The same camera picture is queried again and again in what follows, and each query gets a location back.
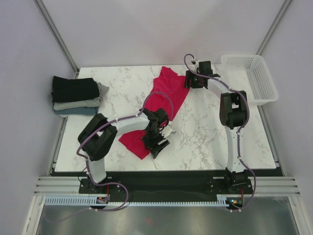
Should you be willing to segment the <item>folded blue t shirt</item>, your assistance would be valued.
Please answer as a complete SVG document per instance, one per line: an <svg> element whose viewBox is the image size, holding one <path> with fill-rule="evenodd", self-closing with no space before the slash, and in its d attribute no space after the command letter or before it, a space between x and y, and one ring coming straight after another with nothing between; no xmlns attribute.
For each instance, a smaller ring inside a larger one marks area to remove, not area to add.
<svg viewBox="0 0 313 235"><path fill-rule="evenodd" d="M99 107L77 107L55 111L56 114L61 116L68 115L84 115L84 116L93 116L98 113Z"/></svg>

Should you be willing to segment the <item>left aluminium frame post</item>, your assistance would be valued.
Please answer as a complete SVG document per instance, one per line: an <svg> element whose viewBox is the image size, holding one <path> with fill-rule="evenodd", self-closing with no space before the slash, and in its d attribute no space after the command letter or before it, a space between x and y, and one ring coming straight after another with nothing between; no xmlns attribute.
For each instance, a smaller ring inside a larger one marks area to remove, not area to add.
<svg viewBox="0 0 313 235"><path fill-rule="evenodd" d="M60 47L63 55L65 56L68 64L70 65L71 69L74 71L76 75L79 74L79 67L77 66L76 62L74 61L68 47L66 46L57 26L55 25L45 3L43 0L34 0L35 5L37 6L40 14L42 15L44 21L46 22L50 32L52 33L55 41L57 42L58 46Z"/></svg>

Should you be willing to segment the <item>aluminium rail profile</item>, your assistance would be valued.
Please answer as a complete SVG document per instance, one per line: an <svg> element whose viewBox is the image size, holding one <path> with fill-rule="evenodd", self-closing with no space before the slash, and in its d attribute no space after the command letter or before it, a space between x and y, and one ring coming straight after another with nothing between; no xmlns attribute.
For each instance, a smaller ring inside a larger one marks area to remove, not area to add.
<svg viewBox="0 0 313 235"><path fill-rule="evenodd" d="M35 195L77 195L80 183L77 177L39 177Z"/></svg>

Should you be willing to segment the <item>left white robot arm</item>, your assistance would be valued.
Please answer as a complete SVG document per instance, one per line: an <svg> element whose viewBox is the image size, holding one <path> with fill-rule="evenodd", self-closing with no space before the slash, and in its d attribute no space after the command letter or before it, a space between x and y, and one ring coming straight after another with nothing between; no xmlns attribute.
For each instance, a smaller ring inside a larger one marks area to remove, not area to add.
<svg viewBox="0 0 313 235"><path fill-rule="evenodd" d="M111 120L96 114L78 136L80 145L76 151L86 161L90 187L96 192L106 190L108 184L104 157L109 153L115 138L133 131L144 131L142 142L155 159L170 144L161 133L169 122L168 114L162 108L156 111L142 108L137 114Z"/></svg>

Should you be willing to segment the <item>white plastic basket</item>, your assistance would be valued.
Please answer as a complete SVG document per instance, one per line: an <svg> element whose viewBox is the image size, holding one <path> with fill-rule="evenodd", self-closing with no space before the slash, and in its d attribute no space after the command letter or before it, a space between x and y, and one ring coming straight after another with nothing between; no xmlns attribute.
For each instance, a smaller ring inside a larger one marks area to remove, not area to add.
<svg viewBox="0 0 313 235"><path fill-rule="evenodd" d="M249 104L262 106L278 100L276 86L262 56L222 55L221 65L225 83L235 90L244 90Z"/></svg>

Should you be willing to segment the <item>red t shirt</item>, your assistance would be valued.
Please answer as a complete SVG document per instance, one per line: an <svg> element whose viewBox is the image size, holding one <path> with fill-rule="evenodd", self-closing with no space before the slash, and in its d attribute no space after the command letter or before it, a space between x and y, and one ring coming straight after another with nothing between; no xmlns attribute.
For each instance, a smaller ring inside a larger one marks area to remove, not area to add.
<svg viewBox="0 0 313 235"><path fill-rule="evenodd" d="M162 108L168 114L169 120L172 121L189 92L189 89L184 87L184 82L184 75L178 75L172 69L162 67L159 77L153 81L152 95L144 107L150 111ZM145 132L141 130L126 133L119 138L119 142L143 160L150 154L142 141L144 134Z"/></svg>

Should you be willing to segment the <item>aluminium frame post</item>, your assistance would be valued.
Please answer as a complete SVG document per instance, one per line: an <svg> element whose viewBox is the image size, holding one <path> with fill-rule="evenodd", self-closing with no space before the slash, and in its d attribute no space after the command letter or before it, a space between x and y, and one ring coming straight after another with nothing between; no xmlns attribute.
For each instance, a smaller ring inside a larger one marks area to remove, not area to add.
<svg viewBox="0 0 313 235"><path fill-rule="evenodd" d="M37 6L40 14L42 15L44 21L46 22L50 32L52 33L55 41L57 42L58 46L60 47L63 55L65 56L68 64L70 65L71 69L74 71L76 75L79 74L79 67L77 66L76 62L74 61L68 47L66 46L57 26L55 25L45 3L43 0L34 0L35 5Z"/></svg>
<svg viewBox="0 0 313 235"><path fill-rule="evenodd" d="M275 34L277 28L279 27L279 24L281 23L281 21L283 20L285 14L287 13L288 9L290 8L290 6L292 5L293 0L284 0L283 4L281 5L280 9L278 10L274 20L272 21L269 29L267 30L260 46L258 47L256 54L257 55L263 55L263 53L265 52L268 44L270 43L273 35Z"/></svg>

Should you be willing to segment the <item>right aluminium frame post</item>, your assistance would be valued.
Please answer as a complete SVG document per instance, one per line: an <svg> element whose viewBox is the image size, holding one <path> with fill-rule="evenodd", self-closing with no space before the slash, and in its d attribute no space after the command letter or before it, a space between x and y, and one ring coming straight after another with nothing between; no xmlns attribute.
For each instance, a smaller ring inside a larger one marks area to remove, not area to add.
<svg viewBox="0 0 313 235"><path fill-rule="evenodd" d="M265 52L268 44L270 43L273 35L275 34L277 28L279 27L279 24L281 23L281 21L283 20L285 14L287 13L288 9L290 8L290 6L292 5L293 0L284 0L283 4L281 5L280 9L278 10L274 20L272 21L269 29L267 30L260 46L258 47L256 54L257 55L263 55L263 53Z"/></svg>

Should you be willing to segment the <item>folded black t shirt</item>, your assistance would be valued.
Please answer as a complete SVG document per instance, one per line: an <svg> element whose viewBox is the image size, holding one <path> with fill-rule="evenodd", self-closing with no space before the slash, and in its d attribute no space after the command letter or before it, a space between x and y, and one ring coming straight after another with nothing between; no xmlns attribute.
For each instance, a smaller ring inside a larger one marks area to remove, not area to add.
<svg viewBox="0 0 313 235"><path fill-rule="evenodd" d="M93 78L66 79L53 76L52 102L76 102L94 99L100 96L97 83Z"/></svg>

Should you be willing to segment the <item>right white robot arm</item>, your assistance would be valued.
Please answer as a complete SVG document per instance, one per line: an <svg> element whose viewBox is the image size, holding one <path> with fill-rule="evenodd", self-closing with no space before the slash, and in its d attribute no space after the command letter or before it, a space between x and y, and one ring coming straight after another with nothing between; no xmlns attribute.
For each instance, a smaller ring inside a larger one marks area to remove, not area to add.
<svg viewBox="0 0 313 235"><path fill-rule="evenodd" d="M249 107L245 91L236 91L214 74L210 61L191 60L193 67L187 67L185 88L206 88L220 99L219 118L227 136L228 159L226 170L241 173L246 170L242 164L244 127L249 121Z"/></svg>

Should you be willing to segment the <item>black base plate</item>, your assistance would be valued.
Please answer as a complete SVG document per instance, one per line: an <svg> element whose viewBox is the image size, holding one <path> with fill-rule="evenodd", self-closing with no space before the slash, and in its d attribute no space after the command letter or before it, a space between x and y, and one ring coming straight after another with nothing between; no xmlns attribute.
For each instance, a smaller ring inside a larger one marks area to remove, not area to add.
<svg viewBox="0 0 313 235"><path fill-rule="evenodd" d="M250 173L236 176L226 170L111 171L98 186L81 179L80 194L108 193L111 202L129 199L212 199L219 194L248 195L253 192Z"/></svg>

